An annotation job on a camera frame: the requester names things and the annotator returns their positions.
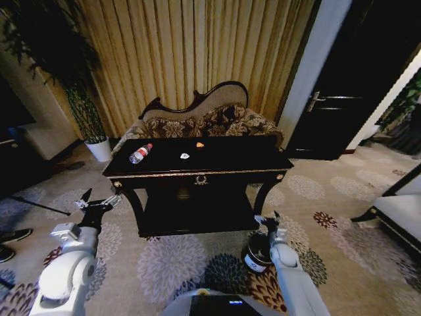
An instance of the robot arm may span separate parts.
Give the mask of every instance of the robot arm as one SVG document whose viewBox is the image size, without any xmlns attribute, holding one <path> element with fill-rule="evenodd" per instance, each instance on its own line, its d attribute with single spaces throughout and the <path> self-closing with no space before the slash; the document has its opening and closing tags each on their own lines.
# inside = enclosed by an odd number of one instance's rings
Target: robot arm
<svg viewBox="0 0 421 316">
<path fill-rule="evenodd" d="M 39 278 L 39 293 L 30 315 L 83 316 L 84 303 L 97 262 L 98 235 L 105 212 L 120 200 L 116 194 L 106 200 L 87 202 L 89 189 L 76 204 L 85 213 L 80 224 L 58 224 L 51 232 L 63 254 L 44 269 Z"/>
<path fill-rule="evenodd" d="M 298 254 L 287 245 L 284 228 L 278 228 L 277 219 L 257 217 L 269 230 L 270 258 L 275 264 L 278 284 L 291 316 L 329 316 L 329 311 L 310 276 L 304 272 Z"/>
</svg>

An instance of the chair leg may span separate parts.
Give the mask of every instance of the chair leg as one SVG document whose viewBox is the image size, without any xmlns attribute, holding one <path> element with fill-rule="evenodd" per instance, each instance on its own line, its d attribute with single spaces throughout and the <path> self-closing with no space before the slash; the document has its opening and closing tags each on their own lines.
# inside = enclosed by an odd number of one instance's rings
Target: chair leg
<svg viewBox="0 0 421 316">
<path fill-rule="evenodd" d="M 357 222 L 365 222 L 365 221 L 370 221 L 372 219 L 376 218 L 376 209 L 374 207 L 371 207 L 367 210 L 367 212 L 365 212 L 364 214 L 362 214 L 361 216 L 358 217 L 354 217 L 353 219 L 351 219 L 354 223 Z"/>
</svg>

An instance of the drawer handle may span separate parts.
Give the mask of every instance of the drawer handle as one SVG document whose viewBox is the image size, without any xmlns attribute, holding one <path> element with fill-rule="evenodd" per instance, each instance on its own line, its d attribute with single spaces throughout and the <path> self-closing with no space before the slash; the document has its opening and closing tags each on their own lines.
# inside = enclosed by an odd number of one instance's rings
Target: drawer handle
<svg viewBox="0 0 421 316">
<path fill-rule="evenodd" d="M 195 184 L 198 186 L 202 186 L 204 184 L 208 184 L 208 179 L 206 176 L 197 176 Z"/>
</svg>

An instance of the door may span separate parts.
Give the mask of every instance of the door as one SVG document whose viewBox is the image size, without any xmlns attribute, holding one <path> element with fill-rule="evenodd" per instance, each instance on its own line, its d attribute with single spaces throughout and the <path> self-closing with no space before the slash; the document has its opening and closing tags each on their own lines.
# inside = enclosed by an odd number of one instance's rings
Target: door
<svg viewBox="0 0 421 316">
<path fill-rule="evenodd" d="M 354 0 L 287 147 L 337 159 L 417 50 L 421 1 Z"/>
</svg>

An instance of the potted plant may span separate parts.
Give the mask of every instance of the potted plant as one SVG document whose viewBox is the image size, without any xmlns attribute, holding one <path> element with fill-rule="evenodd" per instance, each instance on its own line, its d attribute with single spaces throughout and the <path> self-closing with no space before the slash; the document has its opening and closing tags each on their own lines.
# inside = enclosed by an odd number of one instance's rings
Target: potted plant
<svg viewBox="0 0 421 316">
<path fill-rule="evenodd" d="M 77 0 L 2 0 L 4 42 L 18 59 L 31 58 L 30 70 L 40 68 L 65 90 L 85 144 L 98 161 L 111 158 L 108 138 L 89 91 L 97 52 L 80 33 L 83 19 Z"/>
</svg>

